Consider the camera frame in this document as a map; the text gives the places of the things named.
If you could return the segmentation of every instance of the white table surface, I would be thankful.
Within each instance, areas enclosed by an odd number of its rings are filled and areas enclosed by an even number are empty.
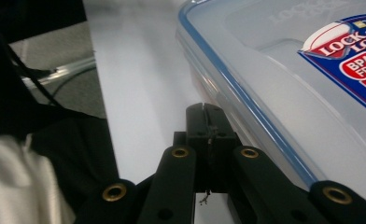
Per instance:
[[[155,173],[185,111],[203,99],[176,41],[183,0],[84,0],[120,178]],[[233,223],[226,196],[197,204],[195,223]]]

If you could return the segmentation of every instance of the black clamp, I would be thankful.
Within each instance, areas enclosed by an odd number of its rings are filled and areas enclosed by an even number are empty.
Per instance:
[[[195,193],[229,194],[241,223],[366,223],[366,201],[332,181],[306,192],[294,186],[271,159],[242,146],[222,109],[187,108],[185,132],[176,132],[155,175],[135,186],[121,180],[100,189],[88,214],[76,223],[193,223]]]

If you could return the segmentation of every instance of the small wire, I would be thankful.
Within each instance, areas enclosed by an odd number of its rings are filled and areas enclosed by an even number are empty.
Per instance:
[[[79,77],[80,75],[83,75],[87,72],[90,72],[92,70],[95,70],[96,67],[93,67],[93,68],[89,68],[89,69],[86,69],[86,70],[83,70],[77,74],[74,74],[73,76],[69,77],[67,80],[65,80],[63,83],[61,83],[57,89],[55,89],[55,91],[52,93],[52,97],[55,98],[55,96],[59,93],[59,91],[66,85],[68,84],[70,81],[72,81],[73,79],[75,79],[76,77]]]
[[[204,198],[202,200],[200,200],[200,205],[203,205],[203,203],[207,204],[207,199],[208,199],[208,197],[210,195],[210,189],[207,189],[205,191],[205,193],[206,194],[205,194]]]
[[[49,99],[50,102],[52,102],[54,105],[63,108],[62,105],[60,105],[52,96],[49,94],[49,92],[43,87],[43,85],[40,84],[40,82],[37,80],[37,78],[32,74],[32,72],[29,70],[29,68],[21,61],[20,57],[15,53],[15,51],[11,48],[10,45],[7,45],[8,52],[12,57],[12,60],[23,70],[23,72],[28,76],[32,82],[35,84],[35,86],[43,93],[43,95]]]

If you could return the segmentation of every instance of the plastic food container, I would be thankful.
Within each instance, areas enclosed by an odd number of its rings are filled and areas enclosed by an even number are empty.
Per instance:
[[[177,38],[245,144],[366,199],[366,0],[190,1]]]

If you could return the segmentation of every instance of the container lid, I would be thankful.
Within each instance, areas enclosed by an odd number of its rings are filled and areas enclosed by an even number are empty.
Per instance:
[[[366,0],[192,1],[179,21],[308,186],[366,198]]]

